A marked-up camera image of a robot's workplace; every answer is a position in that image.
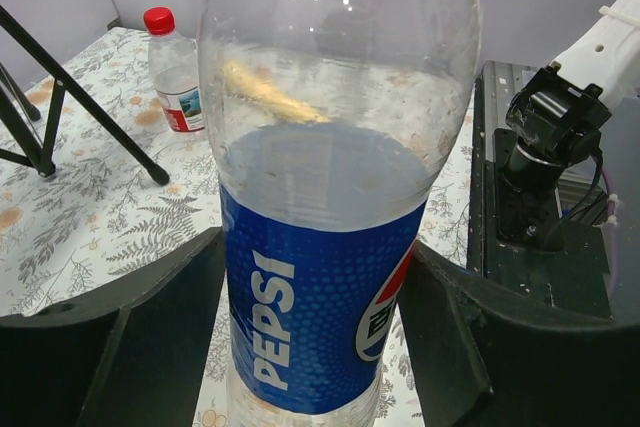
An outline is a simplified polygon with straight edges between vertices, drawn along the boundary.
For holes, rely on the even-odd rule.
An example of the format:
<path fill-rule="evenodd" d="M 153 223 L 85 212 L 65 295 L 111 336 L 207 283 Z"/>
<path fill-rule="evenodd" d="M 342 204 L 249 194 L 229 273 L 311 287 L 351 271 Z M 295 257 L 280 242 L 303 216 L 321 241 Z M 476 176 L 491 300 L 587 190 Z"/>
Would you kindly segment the red bottle cap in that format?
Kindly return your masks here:
<path fill-rule="evenodd" d="M 172 11 L 163 6 L 153 7 L 145 11 L 143 22 L 148 33 L 152 36 L 168 35 L 176 29 Z"/>

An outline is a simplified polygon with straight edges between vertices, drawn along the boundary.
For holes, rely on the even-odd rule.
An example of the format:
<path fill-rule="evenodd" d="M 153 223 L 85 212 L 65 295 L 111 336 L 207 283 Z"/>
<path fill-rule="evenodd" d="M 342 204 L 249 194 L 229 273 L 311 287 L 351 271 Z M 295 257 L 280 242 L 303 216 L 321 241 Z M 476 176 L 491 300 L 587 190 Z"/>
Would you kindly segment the red label clear bottle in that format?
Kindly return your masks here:
<path fill-rule="evenodd" d="M 149 35 L 150 77 L 169 127 L 177 133 L 203 130 L 194 41 L 176 29 L 164 36 Z"/>

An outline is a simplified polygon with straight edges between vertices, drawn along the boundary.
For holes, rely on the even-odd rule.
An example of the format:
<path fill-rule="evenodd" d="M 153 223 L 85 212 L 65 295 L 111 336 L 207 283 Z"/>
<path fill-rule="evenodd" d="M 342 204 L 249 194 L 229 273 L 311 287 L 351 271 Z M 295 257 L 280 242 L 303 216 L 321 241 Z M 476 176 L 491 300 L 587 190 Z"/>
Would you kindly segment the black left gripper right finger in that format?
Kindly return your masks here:
<path fill-rule="evenodd" d="M 428 426 L 635 426 L 639 329 L 536 303 L 417 243 L 399 295 Z"/>

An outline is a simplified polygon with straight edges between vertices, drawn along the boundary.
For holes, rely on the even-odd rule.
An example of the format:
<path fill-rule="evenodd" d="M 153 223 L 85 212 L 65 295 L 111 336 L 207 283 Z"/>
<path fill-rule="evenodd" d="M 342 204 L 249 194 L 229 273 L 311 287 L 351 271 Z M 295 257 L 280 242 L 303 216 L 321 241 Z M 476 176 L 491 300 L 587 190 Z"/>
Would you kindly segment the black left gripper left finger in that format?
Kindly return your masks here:
<path fill-rule="evenodd" d="M 189 426 L 224 279 L 211 228 L 31 316 L 1 320 L 5 426 Z"/>

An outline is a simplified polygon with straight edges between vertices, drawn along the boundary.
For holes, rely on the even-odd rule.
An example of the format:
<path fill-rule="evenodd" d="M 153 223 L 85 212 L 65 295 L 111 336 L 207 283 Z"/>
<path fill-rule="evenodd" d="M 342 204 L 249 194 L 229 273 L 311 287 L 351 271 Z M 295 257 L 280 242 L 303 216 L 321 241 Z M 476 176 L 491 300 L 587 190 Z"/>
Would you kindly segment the Pepsi label clear bottle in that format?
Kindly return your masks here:
<path fill-rule="evenodd" d="M 466 115 L 479 0 L 204 0 L 233 426 L 369 426 L 430 190 Z M 326 123 L 231 95 L 238 61 Z"/>

